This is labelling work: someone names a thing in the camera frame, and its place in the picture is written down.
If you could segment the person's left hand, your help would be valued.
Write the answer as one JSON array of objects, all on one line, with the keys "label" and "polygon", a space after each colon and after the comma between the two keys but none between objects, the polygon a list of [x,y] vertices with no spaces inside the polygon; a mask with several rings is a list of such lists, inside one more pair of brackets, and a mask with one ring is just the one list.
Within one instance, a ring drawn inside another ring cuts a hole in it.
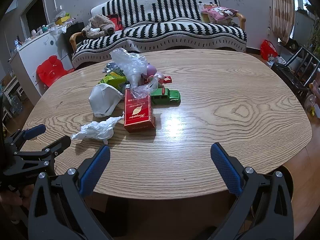
[{"label": "person's left hand", "polygon": [[21,193],[1,192],[1,222],[18,224],[22,219],[21,207],[30,209],[30,203],[34,191],[34,185],[26,186]]}]

